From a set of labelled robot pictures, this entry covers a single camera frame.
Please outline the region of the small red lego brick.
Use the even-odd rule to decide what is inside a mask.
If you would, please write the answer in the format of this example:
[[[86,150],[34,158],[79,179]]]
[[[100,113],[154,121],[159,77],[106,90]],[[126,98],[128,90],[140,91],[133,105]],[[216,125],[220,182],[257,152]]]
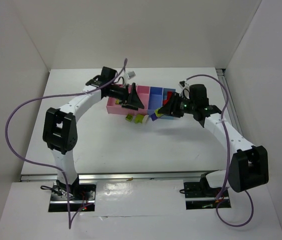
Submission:
[[[173,91],[168,91],[167,92],[167,95],[166,95],[166,100],[168,101],[170,98],[171,98],[171,96],[173,95]]]

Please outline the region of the green square lego brick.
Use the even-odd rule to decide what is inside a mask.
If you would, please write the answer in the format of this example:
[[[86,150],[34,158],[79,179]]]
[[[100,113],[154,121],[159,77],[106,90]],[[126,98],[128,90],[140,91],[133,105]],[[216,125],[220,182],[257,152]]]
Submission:
[[[131,114],[127,114],[126,117],[125,117],[125,120],[128,121],[128,122],[131,122],[133,120],[134,116],[131,115]]]

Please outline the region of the dark blue lego plate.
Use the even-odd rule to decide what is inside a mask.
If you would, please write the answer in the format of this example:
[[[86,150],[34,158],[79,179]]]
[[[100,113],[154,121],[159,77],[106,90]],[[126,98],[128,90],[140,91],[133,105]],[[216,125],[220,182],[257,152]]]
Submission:
[[[154,122],[156,120],[158,120],[159,118],[161,118],[163,116],[163,114],[159,113],[160,108],[157,108],[149,117],[151,118],[151,120]]]

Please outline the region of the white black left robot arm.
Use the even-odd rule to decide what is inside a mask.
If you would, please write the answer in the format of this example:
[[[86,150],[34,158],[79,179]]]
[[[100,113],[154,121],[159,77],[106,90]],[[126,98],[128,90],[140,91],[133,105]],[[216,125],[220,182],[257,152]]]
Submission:
[[[51,107],[46,111],[42,138],[59,170],[56,184],[76,198],[83,192],[73,158],[73,149],[78,141],[77,122],[103,98],[117,100],[122,109],[136,112],[145,109],[144,102],[149,99],[140,96],[142,91],[135,83],[127,84],[127,80],[135,75],[133,72],[122,69],[122,73],[123,76],[115,69],[104,66],[100,75],[85,84],[83,93],[75,95],[59,108]]]

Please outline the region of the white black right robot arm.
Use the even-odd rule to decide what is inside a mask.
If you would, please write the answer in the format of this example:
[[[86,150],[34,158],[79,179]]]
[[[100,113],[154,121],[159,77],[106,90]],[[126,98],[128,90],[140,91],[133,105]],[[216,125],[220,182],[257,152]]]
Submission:
[[[156,120],[162,115],[174,118],[192,115],[223,145],[226,150],[225,169],[205,173],[200,179],[202,189],[220,190],[218,198],[227,188],[240,193],[269,181],[267,150],[246,140],[226,120],[224,111],[209,103],[207,89],[203,84],[185,84],[181,93],[172,92],[165,103],[150,116]]]

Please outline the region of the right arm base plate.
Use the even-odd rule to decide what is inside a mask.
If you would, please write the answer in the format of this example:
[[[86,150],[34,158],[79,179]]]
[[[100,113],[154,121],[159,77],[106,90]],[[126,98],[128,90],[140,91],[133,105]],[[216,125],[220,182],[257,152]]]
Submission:
[[[207,183],[184,182],[179,193],[185,197],[185,207],[187,210],[208,210],[219,208],[231,208],[231,201],[227,190],[220,198],[216,199],[221,187],[211,188]]]

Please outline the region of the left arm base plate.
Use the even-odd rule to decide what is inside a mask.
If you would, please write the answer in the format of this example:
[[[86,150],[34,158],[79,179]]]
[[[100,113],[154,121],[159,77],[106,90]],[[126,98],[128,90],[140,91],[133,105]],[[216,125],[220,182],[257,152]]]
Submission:
[[[76,212],[82,208],[82,212],[94,212],[95,211],[95,199],[96,199],[96,184],[82,184],[79,185],[78,193],[69,194],[70,211]],[[59,188],[56,184],[52,187],[41,185],[41,190],[50,191],[49,200],[49,213],[62,213],[67,212],[67,193],[65,190]]]

